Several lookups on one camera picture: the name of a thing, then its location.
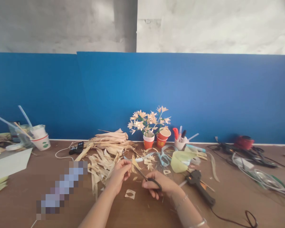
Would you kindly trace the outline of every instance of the white wall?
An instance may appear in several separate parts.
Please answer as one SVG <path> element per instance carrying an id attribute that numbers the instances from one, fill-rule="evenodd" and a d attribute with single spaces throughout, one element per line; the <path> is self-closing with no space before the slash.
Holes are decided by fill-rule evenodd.
<path id="1" fill-rule="evenodd" d="M 285 0 L 138 0 L 137 52 L 285 54 Z"/>
<path id="2" fill-rule="evenodd" d="M 133 0 L 0 0 L 0 52 L 135 52 L 136 11 Z"/>

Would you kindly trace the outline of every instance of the pixelated blur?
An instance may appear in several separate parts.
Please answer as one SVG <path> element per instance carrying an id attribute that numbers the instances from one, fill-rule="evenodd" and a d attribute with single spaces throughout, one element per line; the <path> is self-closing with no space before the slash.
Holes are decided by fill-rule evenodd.
<path id="1" fill-rule="evenodd" d="M 78 182 L 83 180 L 83 175 L 88 173 L 87 161 L 70 161 L 68 174 L 60 175 L 60 180 L 55 181 L 55 187 L 51 187 L 50 194 L 45 194 L 37 201 L 37 220 L 42 220 L 44 214 L 58 214 L 69 200 L 69 194 L 78 187 Z"/>

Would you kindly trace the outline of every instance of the woman's left hand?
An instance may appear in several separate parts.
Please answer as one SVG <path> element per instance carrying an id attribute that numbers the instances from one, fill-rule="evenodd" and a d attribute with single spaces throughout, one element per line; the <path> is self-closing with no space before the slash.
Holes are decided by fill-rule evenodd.
<path id="1" fill-rule="evenodd" d="M 123 182 L 130 177 L 129 170 L 131 167 L 132 163 L 129 160 L 123 159 L 117 163 L 112 171 L 112 175 L 106 189 L 112 190 L 112 192 L 117 195 L 120 192 Z"/>

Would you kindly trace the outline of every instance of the bracelet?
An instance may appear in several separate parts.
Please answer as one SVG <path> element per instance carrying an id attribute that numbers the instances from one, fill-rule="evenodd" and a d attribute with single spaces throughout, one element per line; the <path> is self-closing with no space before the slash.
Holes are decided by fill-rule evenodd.
<path id="1" fill-rule="evenodd" d="M 195 226 L 191 226 L 189 228 L 198 228 L 198 227 L 201 227 L 202 225 L 204 225 L 206 223 L 207 223 L 206 219 L 203 218 L 203 221 L 201 223 L 199 223 L 199 224 L 197 224 Z"/>
<path id="2" fill-rule="evenodd" d="M 175 210 L 177 211 L 177 209 L 180 207 L 180 205 L 182 204 L 182 202 L 184 202 L 186 199 L 188 198 L 188 195 L 186 194 L 185 197 L 181 200 L 181 202 L 177 205 L 177 207 L 175 208 Z"/>

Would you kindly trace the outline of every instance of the scissors handle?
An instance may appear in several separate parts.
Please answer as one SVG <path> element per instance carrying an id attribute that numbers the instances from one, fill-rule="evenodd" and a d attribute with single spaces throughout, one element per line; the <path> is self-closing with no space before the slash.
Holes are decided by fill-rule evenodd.
<path id="1" fill-rule="evenodd" d="M 161 186 L 156 180 L 154 180 L 153 178 L 149 177 L 149 178 L 148 178 L 148 181 L 152 181 L 152 182 L 156 183 L 157 186 L 159 187 L 159 189 L 154 189 L 154 190 L 160 190 L 160 191 L 162 191 L 162 186 Z"/>

